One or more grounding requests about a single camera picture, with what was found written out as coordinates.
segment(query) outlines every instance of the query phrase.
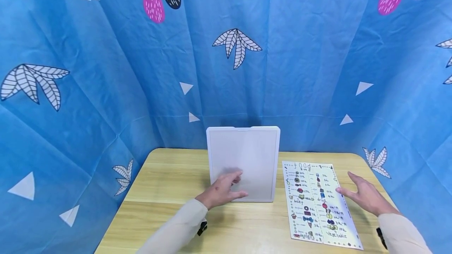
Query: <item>paper menu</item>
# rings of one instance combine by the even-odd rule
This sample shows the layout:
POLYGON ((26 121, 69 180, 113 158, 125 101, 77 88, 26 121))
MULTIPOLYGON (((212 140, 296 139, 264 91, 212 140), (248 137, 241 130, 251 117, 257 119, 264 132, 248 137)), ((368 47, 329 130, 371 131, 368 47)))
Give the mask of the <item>paper menu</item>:
POLYGON ((331 164, 283 161, 291 238, 363 250, 331 164))

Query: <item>white board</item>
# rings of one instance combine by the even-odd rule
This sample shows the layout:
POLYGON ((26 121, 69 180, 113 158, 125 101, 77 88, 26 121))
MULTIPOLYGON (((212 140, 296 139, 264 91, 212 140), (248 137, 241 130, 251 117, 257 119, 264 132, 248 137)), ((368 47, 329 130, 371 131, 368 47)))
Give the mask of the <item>white board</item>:
POLYGON ((210 182, 227 172, 242 170, 232 191, 248 196, 239 202, 273 202, 279 152, 279 127, 209 127, 210 182))

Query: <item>left hand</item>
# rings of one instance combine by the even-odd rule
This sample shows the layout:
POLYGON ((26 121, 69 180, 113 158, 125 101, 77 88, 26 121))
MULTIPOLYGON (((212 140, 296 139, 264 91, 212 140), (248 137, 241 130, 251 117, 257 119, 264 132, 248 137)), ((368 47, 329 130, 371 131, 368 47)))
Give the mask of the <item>left hand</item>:
POLYGON ((213 183, 213 185, 206 189, 202 194, 198 195, 195 199, 204 204, 204 206, 210 210, 213 207, 222 206, 232 200, 247 197, 248 193, 246 191, 231 191, 233 183, 240 182, 240 176, 242 173, 242 171, 237 171, 235 173, 222 174, 213 183))

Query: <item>table surface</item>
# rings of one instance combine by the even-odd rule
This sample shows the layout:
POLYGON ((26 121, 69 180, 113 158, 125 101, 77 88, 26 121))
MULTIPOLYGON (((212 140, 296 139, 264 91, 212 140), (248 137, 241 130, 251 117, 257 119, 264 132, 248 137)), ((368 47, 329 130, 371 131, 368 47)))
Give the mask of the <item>table surface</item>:
MULTIPOLYGON (((342 187, 356 190, 347 171, 372 182, 392 202, 360 156, 349 153, 280 152, 273 203, 230 203, 208 213, 208 230, 179 253, 387 253, 377 218, 347 204, 364 251, 291 239, 282 161, 333 164, 342 187)), ((206 150, 159 148, 149 153, 96 254, 132 254, 191 198, 210 185, 206 150)))

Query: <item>beige sleeve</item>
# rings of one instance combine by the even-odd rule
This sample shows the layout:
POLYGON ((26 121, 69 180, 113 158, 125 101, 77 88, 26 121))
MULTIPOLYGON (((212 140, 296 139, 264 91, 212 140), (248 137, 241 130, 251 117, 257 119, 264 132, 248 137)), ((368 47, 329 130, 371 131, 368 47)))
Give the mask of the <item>beige sleeve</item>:
POLYGON ((207 215, 207 208, 199 201, 188 201, 158 229, 137 254, 175 254, 190 242, 207 215))
POLYGON ((381 232, 390 254, 431 254, 417 228, 397 214, 378 216, 381 232))

